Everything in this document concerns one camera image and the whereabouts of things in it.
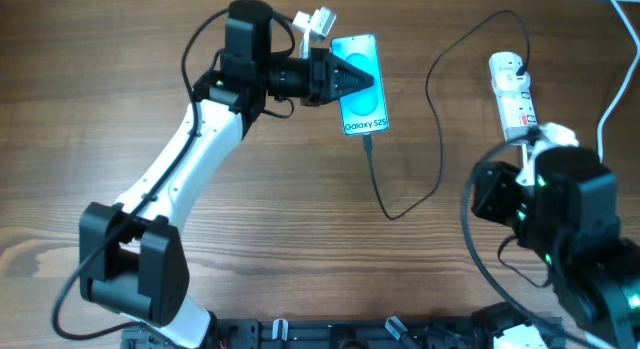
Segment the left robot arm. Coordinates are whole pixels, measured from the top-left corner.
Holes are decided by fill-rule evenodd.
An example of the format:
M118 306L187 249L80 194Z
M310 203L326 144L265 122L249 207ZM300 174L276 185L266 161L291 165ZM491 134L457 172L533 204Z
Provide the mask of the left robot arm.
M370 88L370 74L322 46L328 8L287 17L259 0L221 11L225 39L209 69L185 84L179 129L145 174L112 205L90 204L79 223L72 280L86 301L127 317L174 348L216 348L216 316L187 294L181 235L217 168L266 113L268 98L317 107Z

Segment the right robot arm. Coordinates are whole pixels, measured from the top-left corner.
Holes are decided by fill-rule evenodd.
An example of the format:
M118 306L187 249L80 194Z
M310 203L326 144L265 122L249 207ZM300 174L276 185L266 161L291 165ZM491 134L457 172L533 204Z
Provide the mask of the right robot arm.
M519 246L547 265L561 307L584 331L616 348L639 344L639 247L621 236L617 182L597 154L555 147L519 170L482 160L472 171L472 212L510 227Z

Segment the teal screen Galaxy smartphone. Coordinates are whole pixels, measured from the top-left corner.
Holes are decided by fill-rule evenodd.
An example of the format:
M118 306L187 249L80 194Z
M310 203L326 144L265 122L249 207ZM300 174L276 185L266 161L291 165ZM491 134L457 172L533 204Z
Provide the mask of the teal screen Galaxy smartphone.
M366 33L334 38L331 52L341 62L336 87L343 132L348 136L385 131L389 127L377 39Z

